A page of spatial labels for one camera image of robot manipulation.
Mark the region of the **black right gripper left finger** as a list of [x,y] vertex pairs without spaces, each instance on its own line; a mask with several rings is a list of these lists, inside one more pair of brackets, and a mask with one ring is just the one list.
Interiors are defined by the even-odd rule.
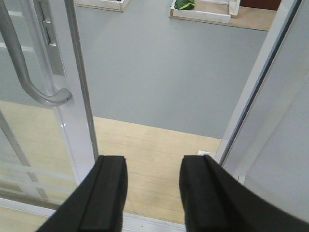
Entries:
[[40,232],[120,232],[127,196],[123,156],[99,156],[93,168]]

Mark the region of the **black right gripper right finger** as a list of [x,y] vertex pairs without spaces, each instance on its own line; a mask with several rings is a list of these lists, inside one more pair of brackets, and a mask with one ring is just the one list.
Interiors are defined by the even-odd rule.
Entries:
[[179,188],[188,232],[307,232],[309,224],[244,187],[211,156],[185,155]]

